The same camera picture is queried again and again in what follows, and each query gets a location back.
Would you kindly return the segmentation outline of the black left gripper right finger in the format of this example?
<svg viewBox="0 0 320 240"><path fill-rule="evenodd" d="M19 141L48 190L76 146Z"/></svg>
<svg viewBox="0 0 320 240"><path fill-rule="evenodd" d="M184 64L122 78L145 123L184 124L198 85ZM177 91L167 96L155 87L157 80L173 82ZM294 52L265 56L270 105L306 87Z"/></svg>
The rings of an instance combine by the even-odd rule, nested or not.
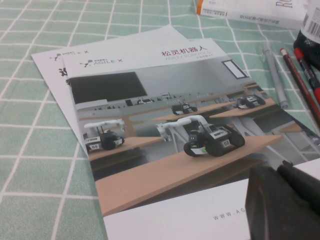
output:
<svg viewBox="0 0 320 240"><path fill-rule="evenodd" d="M293 190L311 207L320 206L320 181L293 166L291 162L282 161L276 170Z"/></svg>

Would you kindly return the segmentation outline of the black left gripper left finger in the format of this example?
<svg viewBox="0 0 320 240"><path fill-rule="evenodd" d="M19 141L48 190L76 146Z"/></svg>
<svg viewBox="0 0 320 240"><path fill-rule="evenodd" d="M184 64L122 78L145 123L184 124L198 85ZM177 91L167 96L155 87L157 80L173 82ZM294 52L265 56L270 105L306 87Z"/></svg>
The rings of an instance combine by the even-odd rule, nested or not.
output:
<svg viewBox="0 0 320 240"><path fill-rule="evenodd" d="M245 210L252 240L318 240L320 207L301 198L267 166L250 170Z"/></svg>

